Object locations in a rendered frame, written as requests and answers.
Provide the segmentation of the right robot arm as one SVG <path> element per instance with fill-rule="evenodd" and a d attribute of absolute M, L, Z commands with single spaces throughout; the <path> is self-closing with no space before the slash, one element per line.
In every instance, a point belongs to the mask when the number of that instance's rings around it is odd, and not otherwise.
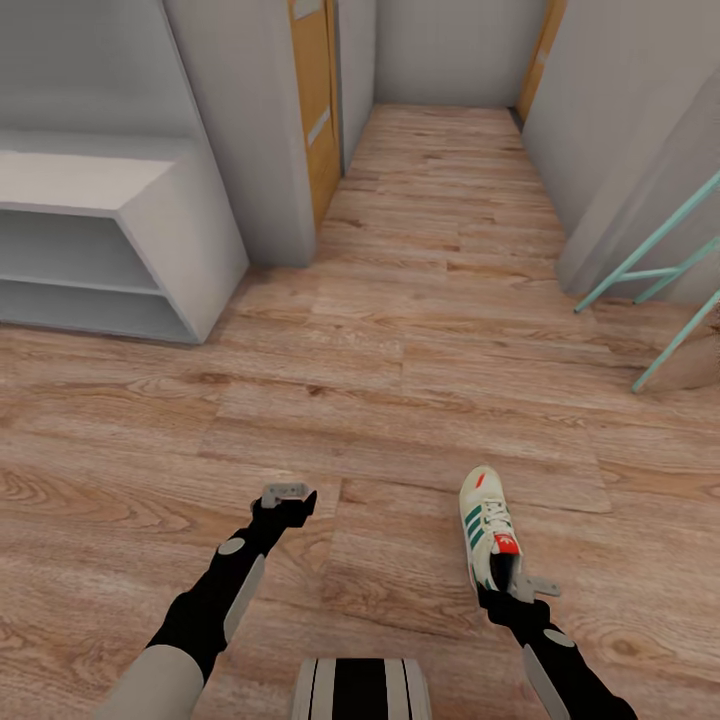
<path fill-rule="evenodd" d="M 585 665 L 577 644 L 550 622 L 550 607 L 533 593 L 561 597 L 558 581 L 517 573 L 516 590 L 486 590 L 477 584 L 479 605 L 491 623 L 506 625 L 523 647 L 529 681 L 551 720 L 639 720 L 632 707 L 615 697 Z"/>

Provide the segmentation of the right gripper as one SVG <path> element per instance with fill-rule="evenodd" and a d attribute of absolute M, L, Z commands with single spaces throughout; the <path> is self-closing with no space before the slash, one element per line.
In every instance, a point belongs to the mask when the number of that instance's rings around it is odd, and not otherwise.
<path fill-rule="evenodd" d="M 477 584 L 477 595 L 479 605 L 488 609 L 488 617 L 491 623 L 506 625 L 511 628 L 513 635 L 516 635 L 516 624 L 520 624 L 522 616 L 540 616 L 544 622 L 550 622 L 550 607 L 540 599 L 534 599 L 534 603 L 525 603 L 515 599 L 512 593 L 486 590 L 481 583 Z M 518 633 L 517 633 L 518 634 Z"/>

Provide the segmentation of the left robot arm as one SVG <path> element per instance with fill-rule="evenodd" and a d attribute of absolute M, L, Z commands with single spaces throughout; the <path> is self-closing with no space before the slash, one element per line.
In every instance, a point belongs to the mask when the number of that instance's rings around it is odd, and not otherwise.
<path fill-rule="evenodd" d="M 266 484 L 254 522 L 221 543 L 190 592 L 169 608 L 151 639 L 86 720 L 191 720 L 193 709 L 265 574 L 266 556 L 287 527 L 313 515 L 317 491 L 305 483 Z"/>

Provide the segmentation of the gym shoe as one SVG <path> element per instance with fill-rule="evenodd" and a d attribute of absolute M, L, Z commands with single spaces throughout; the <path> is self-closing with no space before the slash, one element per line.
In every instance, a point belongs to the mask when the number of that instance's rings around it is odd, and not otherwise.
<path fill-rule="evenodd" d="M 481 583 L 486 590 L 513 593 L 513 575 L 521 571 L 523 553 L 498 474 L 490 466 L 476 466 L 459 494 L 472 590 L 477 592 Z"/>

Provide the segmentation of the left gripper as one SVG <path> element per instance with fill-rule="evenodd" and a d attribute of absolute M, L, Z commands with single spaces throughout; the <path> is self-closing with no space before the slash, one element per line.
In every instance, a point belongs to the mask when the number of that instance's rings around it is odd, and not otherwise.
<path fill-rule="evenodd" d="M 278 541 L 287 527 L 301 528 L 305 524 L 307 516 L 313 515 L 315 501 L 317 491 L 313 491 L 304 503 L 296 498 L 286 498 L 274 509 L 262 508 L 261 500 L 257 500 L 252 505 L 254 522 L 261 520 L 269 523 L 275 531 L 275 540 Z"/>

